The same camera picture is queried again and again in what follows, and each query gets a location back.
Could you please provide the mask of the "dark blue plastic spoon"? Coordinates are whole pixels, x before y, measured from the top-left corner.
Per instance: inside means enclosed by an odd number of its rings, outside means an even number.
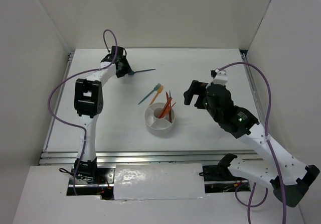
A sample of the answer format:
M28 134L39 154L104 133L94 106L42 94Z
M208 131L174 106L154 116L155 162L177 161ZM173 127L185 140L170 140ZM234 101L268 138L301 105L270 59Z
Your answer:
M128 73L128 75L133 76L137 73L149 72L149 71L154 71L154 70L155 70L155 68L154 69L144 69L144 70L138 70L138 71L131 71Z

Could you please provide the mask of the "orange-yellow plastic fork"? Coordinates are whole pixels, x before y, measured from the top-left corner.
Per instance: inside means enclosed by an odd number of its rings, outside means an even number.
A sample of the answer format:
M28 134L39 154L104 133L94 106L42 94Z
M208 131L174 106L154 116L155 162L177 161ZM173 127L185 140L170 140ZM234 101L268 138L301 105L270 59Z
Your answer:
M161 85L161 86L158 88L158 90L156 91L155 96L153 97L153 99L152 99L152 101L150 102L149 105L152 105L152 104L154 103L154 101L156 100L156 98L158 97L158 95L162 92L163 88L164 88L163 85Z

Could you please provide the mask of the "teal plastic fork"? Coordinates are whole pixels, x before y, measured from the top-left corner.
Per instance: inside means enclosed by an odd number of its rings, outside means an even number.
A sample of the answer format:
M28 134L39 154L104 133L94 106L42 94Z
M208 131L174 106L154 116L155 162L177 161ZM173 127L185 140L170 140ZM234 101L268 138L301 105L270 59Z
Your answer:
M157 91L160 88L161 84L158 83L139 103L138 105L140 105L142 102L144 102L152 93L154 93L155 91Z

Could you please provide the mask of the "orange plastic knife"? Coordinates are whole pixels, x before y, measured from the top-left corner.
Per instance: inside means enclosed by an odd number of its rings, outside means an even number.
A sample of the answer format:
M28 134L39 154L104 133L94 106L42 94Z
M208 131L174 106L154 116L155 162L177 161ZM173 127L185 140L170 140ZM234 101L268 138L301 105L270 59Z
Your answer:
M171 113L171 93L166 92L166 97L167 97L167 108L166 108L166 115L168 117L168 120L170 123L172 123L172 113Z

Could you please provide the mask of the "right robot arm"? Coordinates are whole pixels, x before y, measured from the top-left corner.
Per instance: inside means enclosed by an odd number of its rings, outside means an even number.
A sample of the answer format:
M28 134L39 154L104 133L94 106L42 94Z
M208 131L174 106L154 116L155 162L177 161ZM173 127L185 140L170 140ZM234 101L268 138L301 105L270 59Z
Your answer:
M205 109L220 128L249 146L262 159L260 164L245 161L235 154L226 154L217 170L225 180L241 177L273 190L274 196L296 207L315 181L320 170L306 165L285 150L273 137L265 135L264 126L247 109L233 103L231 93L224 85L193 80L184 92L184 104L189 105L197 95L195 107Z

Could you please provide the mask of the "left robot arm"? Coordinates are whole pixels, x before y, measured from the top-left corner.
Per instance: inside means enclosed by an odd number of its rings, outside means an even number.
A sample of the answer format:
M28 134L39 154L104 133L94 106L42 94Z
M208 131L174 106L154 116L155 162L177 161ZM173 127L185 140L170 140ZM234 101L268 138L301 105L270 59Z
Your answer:
M102 88L112 76L121 78L132 71L126 56L125 48L112 46L111 52L101 60L101 68L86 78L77 79L75 83L74 108L86 133L79 138L74 168L87 183L94 183L99 177L95 134L104 105Z

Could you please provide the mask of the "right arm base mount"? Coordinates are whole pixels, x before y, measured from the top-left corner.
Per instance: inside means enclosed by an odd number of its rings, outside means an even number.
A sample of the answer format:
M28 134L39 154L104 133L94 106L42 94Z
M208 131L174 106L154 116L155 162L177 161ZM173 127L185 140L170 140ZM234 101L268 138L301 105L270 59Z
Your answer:
M205 193L224 193L238 191L250 191L249 182L241 177L233 176L228 167L232 160L236 159L234 154L227 154L216 165L203 166L199 176L203 177Z

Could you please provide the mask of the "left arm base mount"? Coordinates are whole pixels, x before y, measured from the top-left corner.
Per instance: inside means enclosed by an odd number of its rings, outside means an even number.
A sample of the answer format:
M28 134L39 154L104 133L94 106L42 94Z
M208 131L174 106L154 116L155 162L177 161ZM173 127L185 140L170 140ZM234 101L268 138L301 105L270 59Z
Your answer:
M103 200L114 200L114 167L97 167L93 175L81 173L79 167L74 177L75 167L70 170L60 167L59 172L69 176L67 196L90 196L95 195Z

